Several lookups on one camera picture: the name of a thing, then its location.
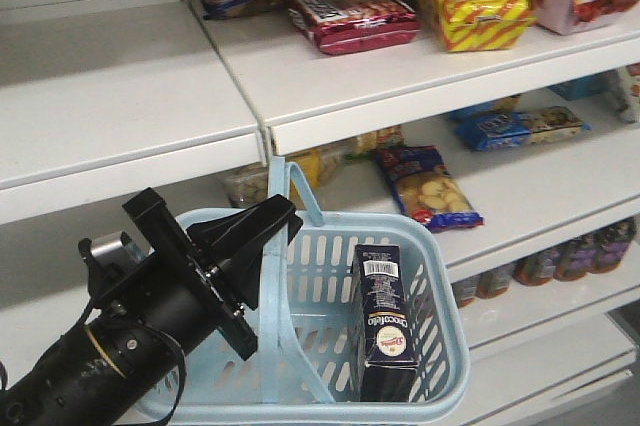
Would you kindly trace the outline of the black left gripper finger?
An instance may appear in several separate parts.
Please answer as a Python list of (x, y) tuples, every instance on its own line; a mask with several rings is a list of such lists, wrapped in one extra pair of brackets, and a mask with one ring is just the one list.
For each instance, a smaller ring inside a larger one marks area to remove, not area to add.
[(259, 269), (264, 246), (285, 225), (295, 222), (296, 206), (276, 194), (221, 219), (195, 223), (187, 233), (220, 269)]
[(303, 220), (297, 214), (274, 221), (249, 214), (232, 216), (229, 229), (219, 239), (222, 250), (219, 269), (238, 303), (251, 310), (258, 307), (265, 245), (282, 229), (286, 230), (290, 243), (302, 225)]

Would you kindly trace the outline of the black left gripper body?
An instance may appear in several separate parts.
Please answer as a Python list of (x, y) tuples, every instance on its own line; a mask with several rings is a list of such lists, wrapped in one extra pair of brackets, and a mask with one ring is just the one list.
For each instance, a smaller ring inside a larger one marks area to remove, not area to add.
[(175, 339), (185, 353), (214, 331), (244, 360), (258, 339), (220, 269), (178, 224), (165, 200), (147, 188), (123, 205), (153, 248), (127, 282), (122, 304), (135, 320)]

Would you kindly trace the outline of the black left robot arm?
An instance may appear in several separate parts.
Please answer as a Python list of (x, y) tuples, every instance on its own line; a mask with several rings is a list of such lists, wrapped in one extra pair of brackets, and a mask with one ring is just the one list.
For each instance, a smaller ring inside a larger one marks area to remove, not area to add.
[(124, 206), (147, 239), (84, 239), (88, 303), (76, 323), (14, 385), (1, 390), (5, 425), (111, 425), (187, 355), (219, 332), (242, 358), (258, 339), (262, 252), (279, 232), (297, 234), (295, 205), (274, 195), (248, 209), (182, 228), (153, 189)]

